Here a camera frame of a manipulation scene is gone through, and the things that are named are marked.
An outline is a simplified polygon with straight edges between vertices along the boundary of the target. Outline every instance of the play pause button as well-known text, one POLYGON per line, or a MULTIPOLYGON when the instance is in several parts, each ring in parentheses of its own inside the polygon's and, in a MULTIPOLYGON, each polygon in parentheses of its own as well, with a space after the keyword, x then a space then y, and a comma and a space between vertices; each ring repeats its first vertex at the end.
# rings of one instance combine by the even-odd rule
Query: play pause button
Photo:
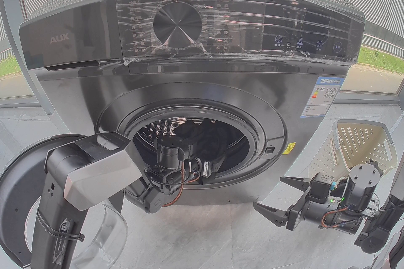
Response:
POLYGON ((342 44, 341 44, 341 42, 337 41, 337 42, 334 44, 334 51, 335 51, 336 53, 339 53, 341 50, 342 50, 342 44))

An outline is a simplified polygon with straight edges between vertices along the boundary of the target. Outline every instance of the control panel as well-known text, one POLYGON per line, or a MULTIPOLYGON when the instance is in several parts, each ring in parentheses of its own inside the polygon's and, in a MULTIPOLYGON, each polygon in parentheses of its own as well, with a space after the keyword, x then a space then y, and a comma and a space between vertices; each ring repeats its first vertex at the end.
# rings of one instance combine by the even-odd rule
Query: control panel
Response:
POLYGON ((305 0, 116 0, 124 57, 292 55, 349 61, 351 18, 305 0))
POLYGON ((262 50, 344 57, 351 18, 307 1, 267 0, 262 50))

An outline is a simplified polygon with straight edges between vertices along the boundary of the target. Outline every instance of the zip tie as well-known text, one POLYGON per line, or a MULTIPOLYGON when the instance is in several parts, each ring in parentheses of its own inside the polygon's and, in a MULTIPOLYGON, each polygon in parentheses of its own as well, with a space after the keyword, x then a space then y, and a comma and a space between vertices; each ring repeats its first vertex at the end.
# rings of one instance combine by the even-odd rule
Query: zip tie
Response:
POLYGON ((69 234, 69 233, 62 233, 56 230, 53 230, 48 223, 43 219, 41 213, 39 213, 39 209, 36 211, 36 216, 38 218, 39 223, 42 225, 42 227, 45 229, 46 232, 48 232, 51 236, 61 239, 61 240, 67 240, 67 241, 80 241, 83 242, 85 236, 83 234, 69 234))

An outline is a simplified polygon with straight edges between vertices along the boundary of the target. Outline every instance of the aux logo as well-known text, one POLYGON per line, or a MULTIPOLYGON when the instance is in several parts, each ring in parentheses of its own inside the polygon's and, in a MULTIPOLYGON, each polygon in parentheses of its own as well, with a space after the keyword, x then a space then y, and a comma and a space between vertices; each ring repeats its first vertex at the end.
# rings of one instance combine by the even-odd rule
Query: aux logo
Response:
POLYGON ((50 43, 58 43, 59 41, 64 41, 64 40, 69 40, 70 38, 68 38, 68 34, 61 34, 60 36, 56 36, 56 37, 52 37, 50 39, 50 43))

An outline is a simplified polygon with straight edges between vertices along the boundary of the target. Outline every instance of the washing machine top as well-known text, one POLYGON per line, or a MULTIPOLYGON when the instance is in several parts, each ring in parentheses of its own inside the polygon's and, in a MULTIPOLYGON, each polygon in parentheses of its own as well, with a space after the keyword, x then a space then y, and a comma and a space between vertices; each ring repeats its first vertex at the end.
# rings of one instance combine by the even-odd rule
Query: washing machine top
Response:
POLYGON ((364 22, 346 0, 51 0, 21 25, 20 37, 29 69, 111 59, 349 65, 364 22))

